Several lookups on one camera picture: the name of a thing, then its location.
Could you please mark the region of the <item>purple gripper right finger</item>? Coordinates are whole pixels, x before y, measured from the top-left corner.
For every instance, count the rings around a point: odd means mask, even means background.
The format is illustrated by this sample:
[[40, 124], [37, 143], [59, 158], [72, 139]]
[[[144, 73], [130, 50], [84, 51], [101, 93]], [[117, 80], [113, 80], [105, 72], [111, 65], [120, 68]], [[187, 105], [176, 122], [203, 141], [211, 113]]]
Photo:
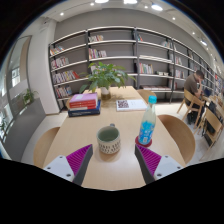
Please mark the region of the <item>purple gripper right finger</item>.
[[154, 173], [161, 160], [161, 156], [138, 144], [135, 145], [135, 156], [139, 162], [145, 183], [150, 184], [154, 182]]

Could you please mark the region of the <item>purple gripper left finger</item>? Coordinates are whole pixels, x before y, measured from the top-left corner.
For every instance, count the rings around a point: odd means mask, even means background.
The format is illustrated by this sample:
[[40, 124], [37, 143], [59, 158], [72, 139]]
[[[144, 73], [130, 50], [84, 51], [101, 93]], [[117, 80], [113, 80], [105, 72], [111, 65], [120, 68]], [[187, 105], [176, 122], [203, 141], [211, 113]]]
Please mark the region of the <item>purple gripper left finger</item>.
[[93, 146], [84, 146], [69, 154], [66, 159], [74, 173], [73, 182], [81, 186], [84, 180], [89, 161], [93, 155]]

